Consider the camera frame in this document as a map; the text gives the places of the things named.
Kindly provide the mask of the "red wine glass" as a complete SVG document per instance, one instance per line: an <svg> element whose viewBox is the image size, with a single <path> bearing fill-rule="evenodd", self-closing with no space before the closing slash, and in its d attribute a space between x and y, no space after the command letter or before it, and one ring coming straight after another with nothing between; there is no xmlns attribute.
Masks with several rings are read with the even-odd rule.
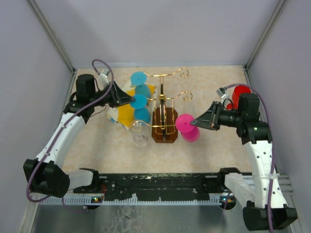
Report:
<svg viewBox="0 0 311 233"><path fill-rule="evenodd" d="M251 89L242 85L236 86L231 98L232 103L227 104L226 109L227 110L237 109L240 95L244 93L251 93Z"/></svg>

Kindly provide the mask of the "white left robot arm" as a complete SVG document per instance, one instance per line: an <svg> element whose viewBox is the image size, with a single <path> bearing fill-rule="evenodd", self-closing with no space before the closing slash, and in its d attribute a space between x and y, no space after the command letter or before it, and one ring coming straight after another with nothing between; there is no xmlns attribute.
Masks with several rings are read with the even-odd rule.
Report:
<svg viewBox="0 0 311 233"><path fill-rule="evenodd" d="M23 165L27 180L26 197L34 202L30 193L43 194L46 198L53 196L62 198L69 190L85 187L94 193L101 187L98 171L81 168L66 173L62 170L73 141L81 129L87 124L95 107L108 105L117 108L134 102L134 97L118 87L115 81L96 90L96 80L91 74L78 76L76 91L66 105L61 121L44 149L35 159L28 159Z"/></svg>

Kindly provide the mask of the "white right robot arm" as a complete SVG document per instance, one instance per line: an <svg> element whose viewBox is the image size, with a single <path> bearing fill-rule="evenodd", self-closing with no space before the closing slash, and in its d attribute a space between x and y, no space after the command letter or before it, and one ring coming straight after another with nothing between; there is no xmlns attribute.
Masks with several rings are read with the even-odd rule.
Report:
<svg viewBox="0 0 311 233"><path fill-rule="evenodd" d="M217 180L223 192L231 191L243 208L244 224L249 231L283 230L297 220L297 211L288 206L273 164L273 143L268 123L259 119L259 97L244 93L238 108L227 110L218 101L212 103L191 125L217 131L221 126L236 128L245 147L254 186L244 180L235 168L222 169Z"/></svg>

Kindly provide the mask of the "magenta wine glass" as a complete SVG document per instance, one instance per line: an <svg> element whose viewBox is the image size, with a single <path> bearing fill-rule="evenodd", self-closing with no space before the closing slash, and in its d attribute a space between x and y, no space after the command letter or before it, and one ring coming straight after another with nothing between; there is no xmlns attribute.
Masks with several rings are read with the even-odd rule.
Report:
<svg viewBox="0 0 311 233"><path fill-rule="evenodd" d="M182 138L187 142L195 142L200 137L200 131L198 127L191 125L194 117L190 114L181 114L178 116L175 122L175 126L181 133Z"/></svg>

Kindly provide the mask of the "blue front wine glass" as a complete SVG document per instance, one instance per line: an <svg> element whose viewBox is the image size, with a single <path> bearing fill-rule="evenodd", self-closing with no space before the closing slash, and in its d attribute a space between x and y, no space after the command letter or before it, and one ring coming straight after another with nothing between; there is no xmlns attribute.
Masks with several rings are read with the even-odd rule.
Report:
<svg viewBox="0 0 311 233"><path fill-rule="evenodd" d="M151 115L147 109L147 98L142 94L135 94L133 98L135 100L130 103L130 106L134 109L134 119L149 124L151 121Z"/></svg>

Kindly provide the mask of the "blue wine glass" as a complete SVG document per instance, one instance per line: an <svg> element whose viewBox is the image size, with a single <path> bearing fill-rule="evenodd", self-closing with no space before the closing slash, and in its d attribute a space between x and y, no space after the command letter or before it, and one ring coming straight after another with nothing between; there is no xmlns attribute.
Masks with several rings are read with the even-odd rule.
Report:
<svg viewBox="0 0 311 233"><path fill-rule="evenodd" d="M146 84L147 75L144 72L138 71L131 75L130 77L131 85L135 87L136 95L143 95L146 98L151 98L151 91Z"/></svg>
<svg viewBox="0 0 311 233"><path fill-rule="evenodd" d="M133 98L135 100L130 103L130 106L134 109L134 119L149 124L151 121L151 115L147 109L147 98L142 94L135 94Z"/></svg>

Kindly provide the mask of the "blue rear wine glass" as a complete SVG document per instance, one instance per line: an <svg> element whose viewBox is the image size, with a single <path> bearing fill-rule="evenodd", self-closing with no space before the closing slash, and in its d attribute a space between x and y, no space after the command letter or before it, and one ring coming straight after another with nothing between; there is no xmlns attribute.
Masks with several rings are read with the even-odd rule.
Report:
<svg viewBox="0 0 311 233"><path fill-rule="evenodd" d="M131 85L135 87L136 95L143 95L146 98L151 98L151 91L146 84L147 75L144 72L138 71L131 75L130 77Z"/></svg>

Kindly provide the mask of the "clear left wine glass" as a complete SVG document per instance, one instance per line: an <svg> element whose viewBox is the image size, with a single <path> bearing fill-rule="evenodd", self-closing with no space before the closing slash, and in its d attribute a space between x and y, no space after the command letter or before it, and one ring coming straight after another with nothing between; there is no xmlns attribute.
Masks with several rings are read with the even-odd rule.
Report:
<svg viewBox="0 0 311 233"><path fill-rule="evenodd" d="M130 123L129 132L136 146L143 147L148 143L146 128L146 123L141 120L134 120Z"/></svg>

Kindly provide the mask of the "yellow white patterned cloth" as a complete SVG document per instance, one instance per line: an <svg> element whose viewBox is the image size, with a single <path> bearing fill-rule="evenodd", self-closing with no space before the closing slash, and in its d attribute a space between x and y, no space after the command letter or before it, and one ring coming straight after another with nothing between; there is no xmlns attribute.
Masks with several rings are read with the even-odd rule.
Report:
<svg viewBox="0 0 311 233"><path fill-rule="evenodd" d="M130 96L135 94L135 87L131 85L130 81L123 86L122 90ZM134 108L129 104L118 108L109 107L106 116L112 123L122 126L126 130L129 130L130 124L135 120Z"/></svg>

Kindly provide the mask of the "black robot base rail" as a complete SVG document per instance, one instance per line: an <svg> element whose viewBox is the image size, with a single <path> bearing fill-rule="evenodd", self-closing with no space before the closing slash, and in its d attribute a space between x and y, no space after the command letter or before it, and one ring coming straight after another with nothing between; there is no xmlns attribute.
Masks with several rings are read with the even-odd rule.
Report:
<svg viewBox="0 0 311 233"><path fill-rule="evenodd" d="M235 167L217 173L120 173L97 174L89 186L74 189L75 194L99 194L100 200L136 203L221 204L216 195L226 193L225 175L240 173Z"/></svg>

